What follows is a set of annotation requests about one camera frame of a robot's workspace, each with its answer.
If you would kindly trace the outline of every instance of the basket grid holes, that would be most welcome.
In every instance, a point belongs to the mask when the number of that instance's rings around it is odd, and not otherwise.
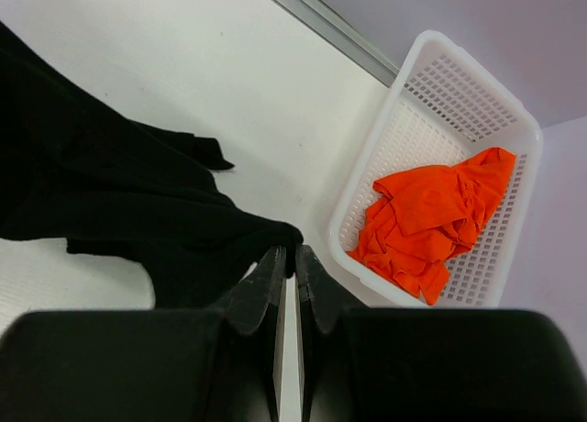
[[[445,54],[410,78],[404,87],[469,142],[484,139],[517,120]]]
[[[450,279],[441,295],[441,304],[483,305],[491,283],[494,264],[502,247],[507,224],[512,216],[514,201],[523,179],[527,155],[518,157],[515,171],[501,204],[493,213],[477,244],[471,252],[447,263]]]

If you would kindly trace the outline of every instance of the folded orange fabric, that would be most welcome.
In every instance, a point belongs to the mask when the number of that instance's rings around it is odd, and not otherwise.
[[[433,305],[449,281],[445,261],[473,248],[504,197],[515,155],[497,147],[458,165],[383,177],[349,255]]]

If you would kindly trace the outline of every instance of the white surface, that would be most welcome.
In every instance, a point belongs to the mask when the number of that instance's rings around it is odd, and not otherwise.
[[[237,165],[217,175],[220,189],[300,227],[340,281],[385,304],[332,261],[326,236],[386,89],[271,0],[0,0],[0,19],[123,115],[219,138]],[[39,307],[152,304],[138,265],[60,246],[0,243],[0,328]],[[294,332],[285,335],[284,421],[299,420]]]
[[[585,0],[324,0],[400,66],[436,29],[481,62],[542,127],[587,114]]]
[[[401,306],[426,306],[347,253],[357,246],[373,182],[393,172],[456,164],[492,146],[517,155],[504,200],[475,248],[448,263],[437,306],[497,306],[524,223],[542,151],[542,132],[500,83],[438,32],[422,33],[393,83],[330,224],[335,259],[375,292]]]
[[[554,319],[587,373],[587,117],[545,129],[544,141],[501,306]]]

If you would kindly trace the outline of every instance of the orange shirt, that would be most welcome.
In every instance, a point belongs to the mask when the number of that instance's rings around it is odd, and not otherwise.
[[[433,305],[449,281],[444,262],[473,248],[504,197],[515,155],[493,147],[458,165],[383,177],[349,255]]]

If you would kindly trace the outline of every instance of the white plastic basket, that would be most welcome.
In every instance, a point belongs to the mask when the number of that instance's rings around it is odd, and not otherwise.
[[[542,152],[537,121],[463,48],[428,30],[415,41],[383,103],[330,222],[336,261],[397,305],[426,306],[347,255],[373,181],[433,163],[455,164],[492,146],[517,161],[507,193],[471,252],[448,261],[449,283],[436,306],[497,306],[514,257]]]

